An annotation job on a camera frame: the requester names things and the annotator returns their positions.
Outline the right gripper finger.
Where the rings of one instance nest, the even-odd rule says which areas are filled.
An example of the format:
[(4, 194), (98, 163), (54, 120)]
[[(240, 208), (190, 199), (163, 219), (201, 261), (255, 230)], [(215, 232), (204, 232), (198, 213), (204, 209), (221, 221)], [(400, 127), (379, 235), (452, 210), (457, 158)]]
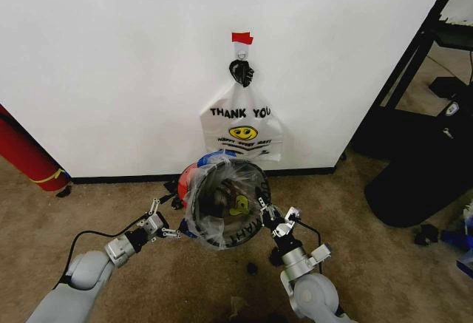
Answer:
[(274, 223), (274, 212), (273, 207), (268, 205), (263, 197), (258, 198), (258, 202), (260, 205), (260, 217), (262, 221), (262, 225), (266, 228), (273, 228)]
[(280, 214), (279, 210), (274, 205), (269, 205), (268, 215), (268, 227), (271, 231), (288, 231), (285, 218)]

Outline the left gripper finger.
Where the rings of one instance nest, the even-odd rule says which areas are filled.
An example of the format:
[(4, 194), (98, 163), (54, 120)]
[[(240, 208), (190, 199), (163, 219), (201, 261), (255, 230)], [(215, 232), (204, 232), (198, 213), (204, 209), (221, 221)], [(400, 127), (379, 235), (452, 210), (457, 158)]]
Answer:
[(137, 223), (137, 225), (140, 227), (163, 227), (163, 221), (158, 214), (159, 206), (160, 200), (154, 198), (152, 200), (151, 208), (144, 215), (144, 218)]
[(170, 229), (170, 228), (159, 228), (155, 233), (152, 234), (152, 242), (155, 242), (158, 239), (180, 239), (182, 233), (180, 230)]

